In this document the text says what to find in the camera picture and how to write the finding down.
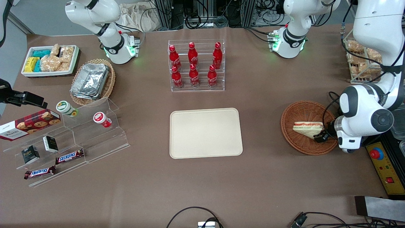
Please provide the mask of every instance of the sandwich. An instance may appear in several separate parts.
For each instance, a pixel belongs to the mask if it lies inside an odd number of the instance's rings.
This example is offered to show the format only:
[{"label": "sandwich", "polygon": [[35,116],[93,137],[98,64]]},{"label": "sandwich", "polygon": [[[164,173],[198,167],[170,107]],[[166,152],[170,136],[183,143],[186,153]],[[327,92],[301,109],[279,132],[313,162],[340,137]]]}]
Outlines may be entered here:
[{"label": "sandwich", "polygon": [[324,127],[322,122],[295,122],[292,129],[300,134],[314,139],[313,136],[321,133]]}]

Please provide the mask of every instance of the cookie image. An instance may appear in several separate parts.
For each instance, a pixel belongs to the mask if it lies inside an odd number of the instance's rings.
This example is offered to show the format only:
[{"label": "cookie image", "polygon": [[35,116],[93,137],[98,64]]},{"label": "cookie image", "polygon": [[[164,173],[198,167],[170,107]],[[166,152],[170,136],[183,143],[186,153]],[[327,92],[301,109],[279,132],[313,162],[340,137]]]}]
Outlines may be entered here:
[{"label": "cookie image", "polygon": [[25,123],[24,123],[24,122],[21,122],[21,123],[17,124],[17,128],[20,129],[20,130],[26,130],[26,129],[28,129],[28,127],[25,126]]},{"label": "cookie image", "polygon": [[37,129],[32,129],[32,130],[27,131],[27,133],[28,133],[28,134],[32,134],[32,133],[34,133],[34,132],[36,132],[36,131],[37,131]]},{"label": "cookie image", "polygon": [[60,123],[60,120],[51,120],[49,122],[50,125],[54,125],[54,124],[57,124],[57,123]]},{"label": "cookie image", "polygon": [[34,124],[34,126],[36,126],[36,127],[45,127],[46,125],[48,125],[48,124],[47,124],[47,122],[44,122],[44,121],[36,122]]},{"label": "cookie image", "polygon": [[41,118],[44,120],[50,120],[52,119],[52,114],[50,114],[49,112],[44,112],[44,114],[42,114]]}]

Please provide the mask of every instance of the wicker basket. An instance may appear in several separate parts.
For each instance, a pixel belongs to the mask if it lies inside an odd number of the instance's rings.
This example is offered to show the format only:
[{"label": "wicker basket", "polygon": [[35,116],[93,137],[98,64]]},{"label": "wicker basket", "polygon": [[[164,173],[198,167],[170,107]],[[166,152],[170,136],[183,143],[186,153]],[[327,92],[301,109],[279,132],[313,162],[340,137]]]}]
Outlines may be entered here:
[{"label": "wicker basket", "polygon": [[[103,97],[109,97],[111,95],[111,92],[113,91],[113,87],[114,87],[114,83],[115,83],[115,72],[114,72],[113,67],[111,66],[111,63],[109,63],[108,61],[106,61],[104,59],[90,60],[87,63],[104,64],[104,65],[106,65],[106,66],[108,66],[110,68],[110,71],[108,72],[108,78],[107,78],[107,80],[105,82],[105,85],[104,85],[104,88],[102,90],[100,99],[103,98]],[[77,75],[79,74],[79,72],[80,72],[80,70],[82,69],[83,66],[81,66],[78,69],[78,71],[76,72],[76,75],[73,78],[72,85],[75,82],[75,80],[77,78]],[[93,101],[96,101],[96,100],[91,100],[91,99],[78,98],[78,97],[73,96],[72,94],[70,94],[70,96],[72,97],[73,101],[76,104],[79,104],[79,105],[87,105],[87,104],[90,104]]]},{"label": "wicker basket", "polygon": [[[313,101],[297,101],[289,105],[281,116],[281,131],[286,140],[298,151],[308,155],[323,155],[330,152],[337,141],[329,137],[328,141],[317,143],[315,140],[292,130],[294,122],[322,122],[325,107]],[[325,114],[325,122],[330,122],[335,116],[330,111]]]}]

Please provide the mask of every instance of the brown table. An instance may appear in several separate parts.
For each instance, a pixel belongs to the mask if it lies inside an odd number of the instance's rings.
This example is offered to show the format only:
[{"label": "brown table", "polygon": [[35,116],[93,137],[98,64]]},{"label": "brown table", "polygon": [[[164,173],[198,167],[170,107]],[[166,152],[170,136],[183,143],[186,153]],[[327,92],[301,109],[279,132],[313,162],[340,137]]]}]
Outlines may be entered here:
[{"label": "brown table", "polygon": [[[306,99],[326,105],[328,91],[341,93],[349,85],[339,30],[340,25],[312,28],[304,50],[294,59],[270,53],[264,42],[243,29],[147,33],[139,58],[113,65],[117,81],[110,98],[121,109],[119,121],[131,147],[36,188],[29,188],[15,171],[14,155],[1,153],[0,224],[165,227],[188,206],[207,207],[232,228],[287,227],[299,211],[361,221],[352,196],[385,196],[366,151],[345,154],[336,148],[327,155],[306,156],[280,131],[280,116],[289,104]],[[220,37],[227,42],[226,91],[172,93],[168,39]],[[93,35],[29,35],[27,40],[28,47],[75,44],[82,51],[79,65],[106,58]],[[14,89],[43,96],[52,108],[60,100],[70,100],[71,82],[72,77],[18,75]],[[228,107],[239,110],[244,149],[240,156],[170,157],[171,112]],[[7,105],[0,123],[37,110]],[[204,211],[185,211],[171,227],[196,227],[209,217]]]}]

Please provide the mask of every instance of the beige tray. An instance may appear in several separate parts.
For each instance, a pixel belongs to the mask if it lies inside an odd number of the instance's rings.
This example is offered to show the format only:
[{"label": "beige tray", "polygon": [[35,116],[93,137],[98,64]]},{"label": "beige tray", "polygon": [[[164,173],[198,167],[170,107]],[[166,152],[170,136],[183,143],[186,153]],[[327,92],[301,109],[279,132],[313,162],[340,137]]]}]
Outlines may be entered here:
[{"label": "beige tray", "polygon": [[238,156],[242,151],[235,108],[174,111],[170,115],[172,158]]}]

